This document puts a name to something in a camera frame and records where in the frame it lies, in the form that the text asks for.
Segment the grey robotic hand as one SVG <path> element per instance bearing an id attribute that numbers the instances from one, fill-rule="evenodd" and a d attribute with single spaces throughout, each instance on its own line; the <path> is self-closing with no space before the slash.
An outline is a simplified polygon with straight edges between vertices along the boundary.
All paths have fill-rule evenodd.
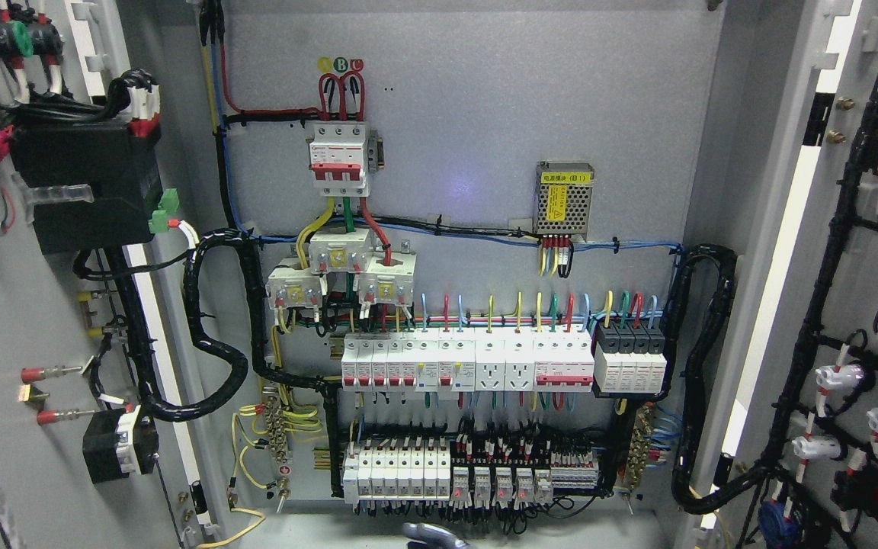
<path id="1" fill-rule="evenodd" d="M 449 529 L 428 522 L 404 522 L 402 534 L 409 540 L 408 548 L 473 548 Z"/>

